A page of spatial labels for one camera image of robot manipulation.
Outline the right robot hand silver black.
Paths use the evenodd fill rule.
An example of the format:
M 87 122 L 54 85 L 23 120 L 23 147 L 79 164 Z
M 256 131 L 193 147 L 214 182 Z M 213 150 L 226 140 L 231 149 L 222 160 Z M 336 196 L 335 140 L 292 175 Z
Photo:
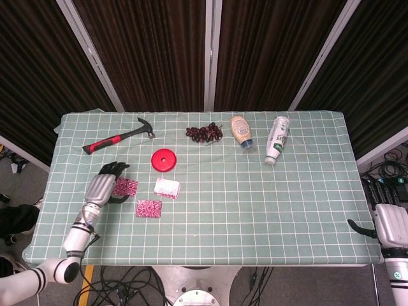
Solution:
M 386 255 L 395 251 L 407 255 L 407 209 L 401 206 L 397 191 L 383 179 L 361 179 L 374 223 L 372 229 L 347 221 L 355 232 L 378 240 Z

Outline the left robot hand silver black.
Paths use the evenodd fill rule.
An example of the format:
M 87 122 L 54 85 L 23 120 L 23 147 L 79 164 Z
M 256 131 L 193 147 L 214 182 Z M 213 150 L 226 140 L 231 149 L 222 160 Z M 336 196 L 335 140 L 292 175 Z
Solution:
M 91 184 L 85 193 L 85 203 L 97 205 L 99 207 L 103 207 L 107 203 L 124 203 L 129 196 L 118 198 L 113 197 L 112 194 L 118 178 L 127 168 L 129 168 L 128 164 L 117 161 L 102 166 L 99 173 L 92 179 Z

